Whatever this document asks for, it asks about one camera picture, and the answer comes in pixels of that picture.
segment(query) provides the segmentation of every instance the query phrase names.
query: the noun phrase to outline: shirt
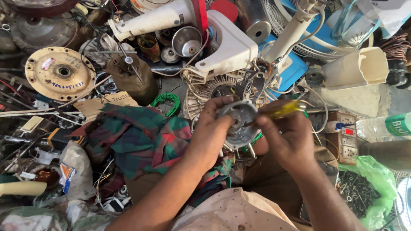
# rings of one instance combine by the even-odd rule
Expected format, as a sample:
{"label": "shirt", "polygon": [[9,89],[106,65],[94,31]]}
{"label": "shirt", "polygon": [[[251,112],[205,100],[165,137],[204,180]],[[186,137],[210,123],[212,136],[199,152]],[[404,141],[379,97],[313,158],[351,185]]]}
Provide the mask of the shirt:
{"label": "shirt", "polygon": [[280,207],[255,192],[229,188],[187,206],[172,231],[297,231]]}

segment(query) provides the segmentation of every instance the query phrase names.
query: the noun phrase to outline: left hand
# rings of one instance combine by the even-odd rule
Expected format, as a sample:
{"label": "left hand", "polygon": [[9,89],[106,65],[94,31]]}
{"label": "left hand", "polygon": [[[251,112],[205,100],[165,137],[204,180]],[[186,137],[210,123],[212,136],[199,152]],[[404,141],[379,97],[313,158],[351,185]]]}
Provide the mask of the left hand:
{"label": "left hand", "polygon": [[235,122],[229,115],[216,119],[217,109],[233,101],[232,96],[207,101],[191,137],[190,145],[183,155],[183,161],[194,164],[204,173],[214,166],[226,140],[227,131]]}

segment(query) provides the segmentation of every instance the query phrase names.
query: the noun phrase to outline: red plastic lid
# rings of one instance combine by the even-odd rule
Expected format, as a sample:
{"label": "red plastic lid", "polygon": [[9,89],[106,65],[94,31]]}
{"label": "red plastic lid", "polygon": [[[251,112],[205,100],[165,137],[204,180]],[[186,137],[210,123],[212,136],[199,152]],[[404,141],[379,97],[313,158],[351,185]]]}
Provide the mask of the red plastic lid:
{"label": "red plastic lid", "polygon": [[228,0],[217,0],[213,2],[211,4],[210,9],[214,9],[222,13],[224,16],[230,19],[230,21],[233,23],[237,20],[238,9],[236,5],[234,5],[232,2]]}

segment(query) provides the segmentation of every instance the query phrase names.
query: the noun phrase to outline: pile of screws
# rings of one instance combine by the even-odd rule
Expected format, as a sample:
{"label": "pile of screws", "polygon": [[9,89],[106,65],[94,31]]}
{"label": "pile of screws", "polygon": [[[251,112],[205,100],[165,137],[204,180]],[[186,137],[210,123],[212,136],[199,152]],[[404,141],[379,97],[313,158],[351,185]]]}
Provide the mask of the pile of screws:
{"label": "pile of screws", "polygon": [[372,200],[381,197],[365,177],[351,171],[340,171],[338,183],[341,187],[342,198],[358,218],[365,217],[365,212],[372,205]]}

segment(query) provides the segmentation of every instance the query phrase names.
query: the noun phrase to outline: hand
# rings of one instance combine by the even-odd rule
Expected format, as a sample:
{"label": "hand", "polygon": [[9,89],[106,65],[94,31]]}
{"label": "hand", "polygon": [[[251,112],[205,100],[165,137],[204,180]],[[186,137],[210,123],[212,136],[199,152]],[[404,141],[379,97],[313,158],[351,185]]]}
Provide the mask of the hand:
{"label": "hand", "polygon": [[233,102],[233,97],[219,97],[207,101],[201,112],[190,145],[183,160],[195,164],[204,173],[212,168],[226,140],[227,130],[235,120],[224,115],[216,120],[217,109]]}
{"label": "hand", "polygon": [[[289,102],[290,100],[273,101],[261,108],[259,113]],[[256,122],[267,139],[270,154],[291,175],[304,174],[312,164],[317,165],[311,122],[302,113],[274,121],[261,115]]]}

